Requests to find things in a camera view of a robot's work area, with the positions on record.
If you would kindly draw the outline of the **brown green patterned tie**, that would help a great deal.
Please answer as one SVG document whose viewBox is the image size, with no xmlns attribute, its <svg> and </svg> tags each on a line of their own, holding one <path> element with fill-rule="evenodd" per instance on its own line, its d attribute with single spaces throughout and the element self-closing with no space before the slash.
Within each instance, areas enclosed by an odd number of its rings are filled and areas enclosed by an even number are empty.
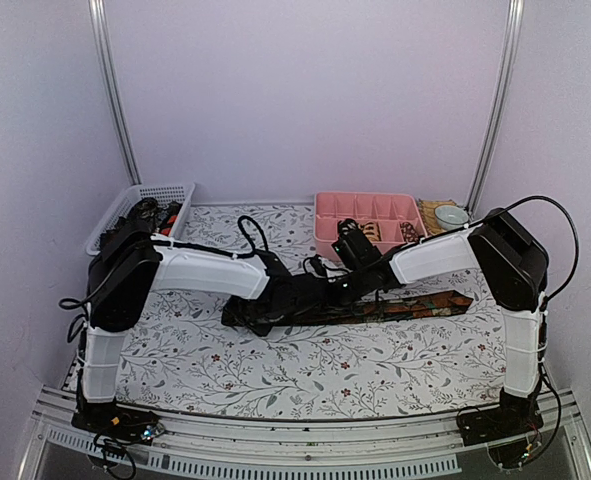
<svg viewBox="0 0 591 480">
<path fill-rule="evenodd" d="M 394 300 L 376 297 L 348 307 L 321 308 L 281 319 L 277 326 L 317 326 L 410 321 L 464 314 L 473 299 L 455 290 Z"/>
</svg>

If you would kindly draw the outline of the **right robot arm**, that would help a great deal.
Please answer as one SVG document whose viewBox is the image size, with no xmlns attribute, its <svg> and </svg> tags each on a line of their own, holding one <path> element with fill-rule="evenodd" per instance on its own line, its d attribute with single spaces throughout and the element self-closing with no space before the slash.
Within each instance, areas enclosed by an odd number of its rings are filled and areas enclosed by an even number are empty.
<svg viewBox="0 0 591 480">
<path fill-rule="evenodd" d="M 543 359 L 547 308 L 555 295 L 546 290 L 546 250 L 509 207 L 493 209 L 481 220 L 395 246 L 384 254 L 367 252 L 353 231 L 341 235 L 334 248 L 350 271 L 333 280 L 309 273 L 296 276 L 295 298 L 305 309 L 349 305 L 377 290 L 480 269 L 503 318 L 506 370 L 497 407 L 466 407 L 458 414 L 463 442 L 476 445 L 542 428 L 537 398 L 542 388 L 551 385 Z"/>
</svg>

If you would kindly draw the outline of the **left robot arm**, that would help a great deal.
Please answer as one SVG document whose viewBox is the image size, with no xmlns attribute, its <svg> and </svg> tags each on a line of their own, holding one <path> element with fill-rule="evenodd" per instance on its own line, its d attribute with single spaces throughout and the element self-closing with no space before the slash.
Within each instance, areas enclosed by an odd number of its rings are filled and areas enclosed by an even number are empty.
<svg viewBox="0 0 591 480">
<path fill-rule="evenodd" d="M 297 279 L 266 246 L 236 253 L 153 234 L 142 220 L 124 225 L 91 261 L 85 296 L 58 303 L 77 314 L 68 332 L 69 339 L 79 341 L 81 361 L 73 425 L 126 440 L 150 439 L 158 429 L 156 414 L 116 401 L 125 337 L 140 320 L 151 292 L 225 294 L 236 321 L 265 333 L 272 321 L 293 312 Z"/>
</svg>

